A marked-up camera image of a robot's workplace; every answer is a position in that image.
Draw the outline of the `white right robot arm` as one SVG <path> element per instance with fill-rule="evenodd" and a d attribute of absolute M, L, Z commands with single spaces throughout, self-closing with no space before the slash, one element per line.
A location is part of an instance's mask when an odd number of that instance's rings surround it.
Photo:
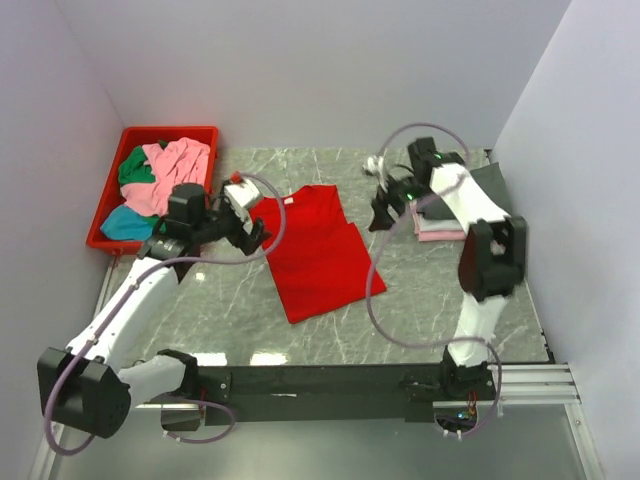
<path fill-rule="evenodd" d="M 456 330 L 443 351 L 439 389 L 460 399 L 486 384 L 489 344 L 496 324 L 526 273 L 528 226 L 484 192 L 456 152 L 441 153 L 431 137 L 408 147 L 409 175 L 393 178 L 383 154 L 369 157 L 366 174 L 378 181 L 370 231 L 390 231 L 408 205 L 440 199 L 464 233 L 458 264 L 463 300 Z"/>

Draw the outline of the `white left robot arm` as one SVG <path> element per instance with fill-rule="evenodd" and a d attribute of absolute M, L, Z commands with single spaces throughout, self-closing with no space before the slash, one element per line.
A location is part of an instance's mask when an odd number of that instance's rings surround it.
<path fill-rule="evenodd" d="M 269 238 L 263 221 L 249 211 L 262 194 L 263 179 L 239 173 L 211 197 L 203 186 L 174 187 L 168 212 L 140 248 L 128 277 L 91 323 L 63 349 L 49 348 L 37 363 L 44 431 L 54 440 L 54 424 L 109 438 L 129 411 L 161 395 L 198 402 L 199 366 L 194 356 L 165 349 L 133 367 L 124 356 L 137 335 L 202 257 L 202 246 L 222 239 L 243 253 L 243 262 L 260 258 Z"/>

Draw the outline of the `red t-shirt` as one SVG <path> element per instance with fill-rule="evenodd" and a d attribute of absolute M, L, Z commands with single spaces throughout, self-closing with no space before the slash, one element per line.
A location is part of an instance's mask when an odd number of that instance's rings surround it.
<path fill-rule="evenodd" d="M 267 261 L 287 321 L 298 324 L 364 299 L 371 258 L 338 188 L 306 185 L 283 204 L 285 232 Z"/>

